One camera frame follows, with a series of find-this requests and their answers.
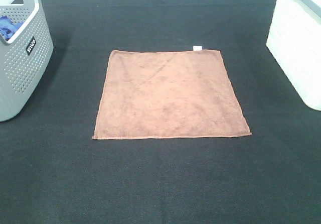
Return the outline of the brown microfibre towel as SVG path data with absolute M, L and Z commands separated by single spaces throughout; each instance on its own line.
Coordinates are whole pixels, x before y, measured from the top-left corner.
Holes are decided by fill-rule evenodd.
M 111 52 L 94 139 L 249 135 L 220 51 Z

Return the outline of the grey perforated laundry basket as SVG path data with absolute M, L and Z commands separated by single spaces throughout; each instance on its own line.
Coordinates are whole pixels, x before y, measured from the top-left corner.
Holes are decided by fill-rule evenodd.
M 1 0 L 1 16 L 20 24 L 1 35 L 1 121 L 15 117 L 37 87 L 54 49 L 41 0 Z

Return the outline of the white ribbed storage basket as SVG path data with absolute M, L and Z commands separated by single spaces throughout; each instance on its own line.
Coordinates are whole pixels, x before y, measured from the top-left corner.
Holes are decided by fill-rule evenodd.
M 320 110 L 320 0 L 276 0 L 266 46 L 302 101 Z

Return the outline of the blue cloth in basket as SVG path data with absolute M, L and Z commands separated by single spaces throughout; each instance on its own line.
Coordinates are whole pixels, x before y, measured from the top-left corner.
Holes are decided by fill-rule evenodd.
M 23 22 L 14 24 L 7 16 L 1 17 L 1 35 L 8 41 L 22 26 Z

